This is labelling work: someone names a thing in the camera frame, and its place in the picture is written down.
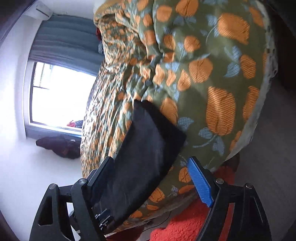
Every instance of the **air conditioner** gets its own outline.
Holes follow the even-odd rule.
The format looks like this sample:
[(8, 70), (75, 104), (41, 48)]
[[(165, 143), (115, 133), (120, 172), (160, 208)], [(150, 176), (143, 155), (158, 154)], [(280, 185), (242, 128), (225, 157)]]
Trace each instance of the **air conditioner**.
[(30, 16), (35, 19), (48, 20), (53, 11), (51, 11), (44, 3), (41, 1), (35, 2), (31, 7), (29, 7), (25, 12), (25, 15)]

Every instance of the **bedsheet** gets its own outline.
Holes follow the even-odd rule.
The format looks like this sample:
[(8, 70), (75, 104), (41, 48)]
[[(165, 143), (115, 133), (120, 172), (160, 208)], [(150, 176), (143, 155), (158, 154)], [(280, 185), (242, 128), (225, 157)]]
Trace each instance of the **bedsheet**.
[(110, 0), (96, 11), (94, 23), (105, 60), (83, 122), (83, 176), (105, 156), (116, 157), (135, 99), (154, 103), (187, 134), (168, 175), (120, 231), (195, 196), (186, 167), (190, 156), (215, 171), (249, 143), (274, 49), (258, 1)]

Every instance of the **bright window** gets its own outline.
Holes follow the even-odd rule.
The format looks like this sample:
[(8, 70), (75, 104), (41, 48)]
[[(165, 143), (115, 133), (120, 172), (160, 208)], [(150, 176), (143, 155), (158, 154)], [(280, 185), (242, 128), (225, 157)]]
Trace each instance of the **bright window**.
[(32, 80), (32, 123), (67, 127), (71, 121), (83, 120), (95, 76), (37, 62)]

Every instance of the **curtain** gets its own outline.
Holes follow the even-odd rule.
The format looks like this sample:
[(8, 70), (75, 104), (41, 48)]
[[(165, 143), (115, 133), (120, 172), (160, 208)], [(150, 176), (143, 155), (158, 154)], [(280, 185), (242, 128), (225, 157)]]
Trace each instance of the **curtain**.
[(40, 25), (29, 60), (97, 76), (104, 59), (98, 53), (98, 45), (92, 20), (55, 15)]

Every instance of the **floral comforter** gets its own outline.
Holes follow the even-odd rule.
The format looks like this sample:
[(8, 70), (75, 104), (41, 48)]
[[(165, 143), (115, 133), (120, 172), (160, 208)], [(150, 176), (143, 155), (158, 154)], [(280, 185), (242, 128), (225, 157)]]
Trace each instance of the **floral comforter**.
[(105, 60), (83, 124), (83, 176), (116, 157), (135, 99), (154, 103), (187, 134), (168, 175), (123, 230), (193, 193), (190, 156), (214, 171), (247, 145), (240, 137), (252, 135), (257, 119), (245, 127), (268, 89), (270, 28), (264, 7), (251, 0), (110, 0), (94, 23)]

